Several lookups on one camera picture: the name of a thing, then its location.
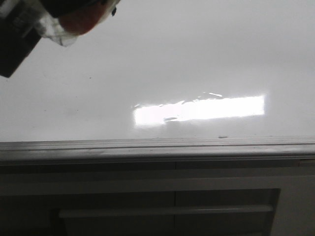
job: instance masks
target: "orange object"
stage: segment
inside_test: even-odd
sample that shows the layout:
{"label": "orange object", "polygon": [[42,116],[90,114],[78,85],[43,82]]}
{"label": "orange object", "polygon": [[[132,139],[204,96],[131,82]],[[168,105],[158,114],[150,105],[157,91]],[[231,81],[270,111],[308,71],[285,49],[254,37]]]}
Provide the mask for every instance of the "orange object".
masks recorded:
{"label": "orange object", "polygon": [[59,23],[65,31],[74,35],[89,32],[99,22],[107,9],[107,4],[98,1],[93,5],[59,17]]}

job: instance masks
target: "dark object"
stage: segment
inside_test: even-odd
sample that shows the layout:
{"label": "dark object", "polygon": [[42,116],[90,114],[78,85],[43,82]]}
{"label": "dark object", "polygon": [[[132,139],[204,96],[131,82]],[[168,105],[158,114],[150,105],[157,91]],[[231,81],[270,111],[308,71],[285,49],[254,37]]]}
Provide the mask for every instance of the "dark object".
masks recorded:
{"label": "dark object", "polygon": [[112,16],[114,16],[117,12],[117,8],[115,7],[115,9],[112,11]]}
{"label": "dark object", "polygon": [[67,236],[63,219],[59,218],[59,209],[50,211],[50,225],[55,236]]}
{"label": "dark object", "polygon": [[33,50],[40,36],[32,29],[22,38],[3,19],[0,19],[0,75],[10,77]]}
{"label": "dark object", "polygon": [[[40,1],[53,17],[58,17],[100,0]],[[0,19],[0,76],[10,77],[41,39],[33,28],[33,22],[36,22],[39,15],[36,12],[23,15],[25,7],[25,3],[21,1],[5,19]]]}
{"label": "dark object", "polygon": [[99,0],[40,0],[49,14],[55,18],[98,1]]}

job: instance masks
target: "white surface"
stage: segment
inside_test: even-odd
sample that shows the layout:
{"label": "white surface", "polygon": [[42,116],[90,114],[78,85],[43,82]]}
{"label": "white surface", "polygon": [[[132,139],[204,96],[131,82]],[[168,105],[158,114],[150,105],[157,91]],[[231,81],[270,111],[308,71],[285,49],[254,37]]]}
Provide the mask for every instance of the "white surface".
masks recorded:
{"label": "white surface", "polygon": [[[73,46],[43,39],[0,78],[0,142],[314,135],[314,12],[313,0],[122,1]],[[207,119],[134,118],[260,96],[260,115],[214,118],[226,113],[216,106]]]}

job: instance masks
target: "plastic bag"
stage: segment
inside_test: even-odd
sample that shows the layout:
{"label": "plastic bag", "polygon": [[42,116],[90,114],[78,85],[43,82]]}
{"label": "plastic bag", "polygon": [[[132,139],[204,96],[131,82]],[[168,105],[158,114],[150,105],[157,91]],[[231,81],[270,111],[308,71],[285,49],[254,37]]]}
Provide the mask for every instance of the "plastic bag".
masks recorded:
{"label": "plastic bag", "polygon": [[114,11],[119,1],[100,0],[58,18],[53,18],[45,11],[35,28],[42,37],[68,46],[74,43],[78,36],[89,32],[104,21]]}
{"label": "plastic bag", "polygon": [[38,0],[5,0],[0,4],[0,18],[24,38],[44,15]]}

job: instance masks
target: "black object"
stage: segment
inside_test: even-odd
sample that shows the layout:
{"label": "black object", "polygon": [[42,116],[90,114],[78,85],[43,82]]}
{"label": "black object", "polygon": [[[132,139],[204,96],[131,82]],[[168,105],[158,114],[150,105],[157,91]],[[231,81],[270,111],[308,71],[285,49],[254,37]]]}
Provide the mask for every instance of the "black object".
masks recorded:
{"label": "black object", "polygon": [[40,0],[49,14],[55,18],[98,1],[99,0]]}
{"label": "black object", "polygon": [[10,77],[41,37],[32,29],[22,38],[3,19],[0,19],[0,31],[0,75]]}
{"label": "black object", "polygon": [[50,224],[54,236],[67,236],[63,219],[59,218],[59,209],[50,211]]}
{"label": "black object", "polygon": [[112,16],[114,16],[117,12],[117,8],[115,7],[115,9],[112,11]]}

